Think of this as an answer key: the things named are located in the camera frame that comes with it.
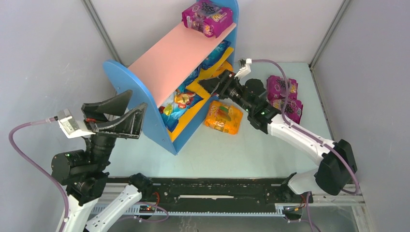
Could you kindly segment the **blue Slendy candy bag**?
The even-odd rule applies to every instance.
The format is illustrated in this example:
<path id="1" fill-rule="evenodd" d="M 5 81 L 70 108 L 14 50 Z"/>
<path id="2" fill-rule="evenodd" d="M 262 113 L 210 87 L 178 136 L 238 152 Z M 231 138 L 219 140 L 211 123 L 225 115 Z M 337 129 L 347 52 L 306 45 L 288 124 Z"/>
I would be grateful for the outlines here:
<path id="1" fill-rule="evenodd" d="M 177 89 L 158 108 L 165 127 L 173 132 L 179 123 L 179 119 L 203 98 L 193 91 Z"/>

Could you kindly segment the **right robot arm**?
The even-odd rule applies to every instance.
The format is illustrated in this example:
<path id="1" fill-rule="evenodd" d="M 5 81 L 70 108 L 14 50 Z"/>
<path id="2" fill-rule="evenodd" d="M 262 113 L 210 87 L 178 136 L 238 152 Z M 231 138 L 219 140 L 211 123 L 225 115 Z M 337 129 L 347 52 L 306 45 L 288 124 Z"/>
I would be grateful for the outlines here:
<path id="1" fill-rule="evenodd" d="M 286 141 L 316 164 L 316 169 L 293 173 L 287 178 L 285 185 L 294 194 L 319 189 L 329 195 L 338 195 L 347 192 L 344 187 L 351 180 L 356 189 L 350 194 L 357 194 L 357 165 L 351 144 L 343 139 L 338 142 L 324 139 L 290 120 L 261 97 L 264 91 L 261 80 L 249 79 L 242 85 L 235 73 L 225 70 L 217 77 L 198 81 L 198 84 L 211 95 L 232 100 L 247 112 L 247 119 L 255 129 Z"/>

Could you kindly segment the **blue Blendy candy bag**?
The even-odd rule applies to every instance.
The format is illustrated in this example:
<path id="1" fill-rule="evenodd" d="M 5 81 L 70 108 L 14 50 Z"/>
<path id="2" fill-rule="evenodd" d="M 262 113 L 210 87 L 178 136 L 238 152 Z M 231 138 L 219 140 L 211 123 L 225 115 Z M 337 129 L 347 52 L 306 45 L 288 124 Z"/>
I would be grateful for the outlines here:
<path id="1" fill-rule="evenodd" d="M 188 77 L 184 80 L 183 84 L 185 86 L 190 85 L 200 74 L 201 72 L 201 65 L 196 67 L 189 75 Z"/>

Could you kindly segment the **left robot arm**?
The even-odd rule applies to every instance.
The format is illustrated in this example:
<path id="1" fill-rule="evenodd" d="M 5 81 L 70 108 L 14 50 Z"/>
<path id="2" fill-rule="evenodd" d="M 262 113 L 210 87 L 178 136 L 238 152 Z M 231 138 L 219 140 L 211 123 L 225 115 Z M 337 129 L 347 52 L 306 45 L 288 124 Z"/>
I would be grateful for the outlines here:
<path id="1" fill-rule="evenodd" d="M 116 140 L 138 139 L 142 132 L 147 104 L 128 109 L 132 91 L 110 99 L 84 103 L 83 120 L 74 119 L 68 109 L 55 120 L 68 138 L 81 137 L 86 148 L 56 154 L 51 163 L 52 177 L 66 188 L 68 211 L 61 218 L 64 232 L 105 232 L 132 205 L 149 199 L 153 182 L 145 175 L 131 175 L 120 194 L 95 217 L 90 213 L 109 180 L 105 170 Z"/>

